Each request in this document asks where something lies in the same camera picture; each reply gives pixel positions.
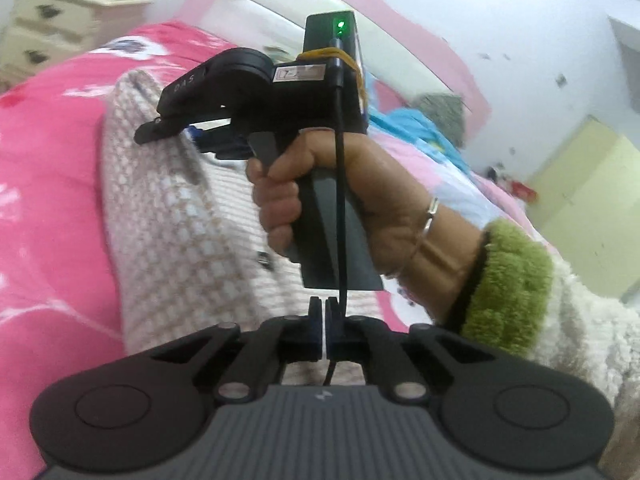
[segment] checkered garment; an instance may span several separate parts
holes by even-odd
[[[161,91],[149,73],[126,73],[111,95],[104,124],[105,222],[127,352],[222,321],[254,330],[270,317],[306,314],[311,295],[336,295],[304,289],[299,266],[267,247],[241,168],[211,164],[184,133],[134,143],[136,128],[158,115]],[[260,251],[270,255],[271,269],[258,262]],[[382,318],[373,292],[350,292],[349,312]],[[323,368],[291,365],[286,378],[318,383]],[[335,383],[361,378],[359,367],[344,364]]]

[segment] nightstand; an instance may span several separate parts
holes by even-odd
[[[14,0],[0,41],[0,91],[144,23],[151,0]]]

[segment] white label sticker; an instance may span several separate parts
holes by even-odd
[[[273,82],[322,81],[325,69],[325,65],[279,66],[273,76]]]

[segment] gray ribbed surface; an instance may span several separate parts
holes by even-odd
[[[204,436],[164,465],[110,476],[54,468],[38,480],[530,478],[468,458],[441,436],[424,410],[396,406],[383,399],[375,386],[272,386],[259,402],[219,410]],[[583,468],[535,478],[604,476]]]

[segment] sleeve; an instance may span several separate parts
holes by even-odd
[[[570,266],[507,221],[487,229],[484,265],[467,287],[460,333],[597,387],[614,434],[600,466],[640,480],[640,316],[591,293]]]

